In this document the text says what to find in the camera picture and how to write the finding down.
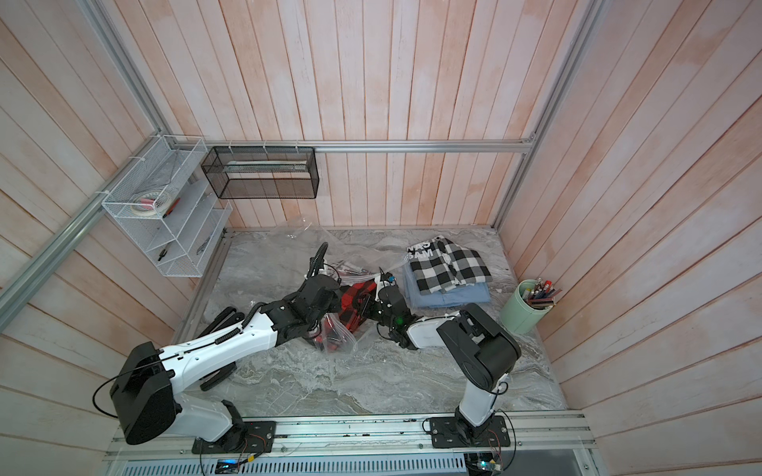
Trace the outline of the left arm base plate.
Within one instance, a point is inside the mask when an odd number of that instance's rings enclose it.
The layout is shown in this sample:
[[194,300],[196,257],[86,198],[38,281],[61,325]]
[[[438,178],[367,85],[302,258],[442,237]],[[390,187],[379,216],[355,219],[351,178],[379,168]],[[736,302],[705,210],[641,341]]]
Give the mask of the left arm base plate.
[[192,454],[264,454],[272,451],[276,434],[275,420],[250,420],[234,424],[224,436],[215,442],[197,438],[192,445]]

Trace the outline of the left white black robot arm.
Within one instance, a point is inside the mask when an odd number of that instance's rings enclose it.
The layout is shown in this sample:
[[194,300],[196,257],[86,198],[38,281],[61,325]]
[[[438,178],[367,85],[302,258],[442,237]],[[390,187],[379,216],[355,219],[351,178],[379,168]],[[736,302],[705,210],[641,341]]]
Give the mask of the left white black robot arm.
[[195,398],[186,390],[244,357],[317,336],[323,318],[341,309],[339,282],[322,272],[327,249],[327,243],[319,246],[297,291],[254,305],[242,321],[185,343],[135,347],[109,391],[126,442],[138,445],[172,434],[225,452],[242,448],[248,428],[234,404]]

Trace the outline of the black white plaid shirt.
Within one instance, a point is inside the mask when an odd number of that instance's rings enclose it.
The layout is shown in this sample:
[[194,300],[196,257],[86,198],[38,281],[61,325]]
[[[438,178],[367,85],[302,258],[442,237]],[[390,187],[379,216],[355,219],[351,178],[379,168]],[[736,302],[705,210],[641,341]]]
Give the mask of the black white plaid shirt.
[[492,273],[477,251],[444,236],[410,246],[406,259],[423,295],[448,293],[492,281]]

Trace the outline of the red black plaid shirt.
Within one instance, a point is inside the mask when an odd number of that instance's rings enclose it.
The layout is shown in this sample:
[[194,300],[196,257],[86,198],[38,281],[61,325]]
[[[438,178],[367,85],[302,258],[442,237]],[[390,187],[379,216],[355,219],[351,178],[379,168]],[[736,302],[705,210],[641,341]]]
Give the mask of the red black plaid shirt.
[[356,315],[351,308],[351,299],[355,290],[377,291],[375,281],[369,280],[341,288],[341,311],[329,313],[321,320],[319,334],[313,339],[313,345],[324,353],[351,353],[356,346],[355,333],[367,320],[367,315]]

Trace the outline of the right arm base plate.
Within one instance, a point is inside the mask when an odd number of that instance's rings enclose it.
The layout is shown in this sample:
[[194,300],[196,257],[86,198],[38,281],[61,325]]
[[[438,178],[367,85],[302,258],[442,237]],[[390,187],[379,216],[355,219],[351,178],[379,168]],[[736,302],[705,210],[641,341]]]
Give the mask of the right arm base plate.
[[505,418],[493,415],[481,426],[472,426],[461,416],[428,418],[428,434],[434,448],[489,448],[511,446],[512,431]]

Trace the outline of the light blue shirt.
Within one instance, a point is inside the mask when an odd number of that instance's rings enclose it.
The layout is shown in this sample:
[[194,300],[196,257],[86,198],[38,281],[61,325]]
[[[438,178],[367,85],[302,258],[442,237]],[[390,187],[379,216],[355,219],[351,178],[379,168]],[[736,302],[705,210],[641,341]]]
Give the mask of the light blue shirt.
[[490,292],[486,283],[456,287],[447,292],[423,294],[416,283],[409,264],[402,268],[408,303],[416,309],[445,309],[462,307],[469,303],[490,303]]

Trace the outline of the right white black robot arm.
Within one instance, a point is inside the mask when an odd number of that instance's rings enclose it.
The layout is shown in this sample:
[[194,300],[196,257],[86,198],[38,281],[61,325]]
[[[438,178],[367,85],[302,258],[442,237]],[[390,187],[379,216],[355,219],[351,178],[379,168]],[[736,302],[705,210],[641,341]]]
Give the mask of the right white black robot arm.
[[408,350],[444,347],[466,377],[464,396],[452,416],[432,416],[427,426],[435,448],[508,445],[498,396],[522,355],[518,342],[479,305],[469,303],[444,317],[418,317],[393,284],[368,281],[345,287],[339,318],[354,331],[365,321],[386,328],[382,337]]

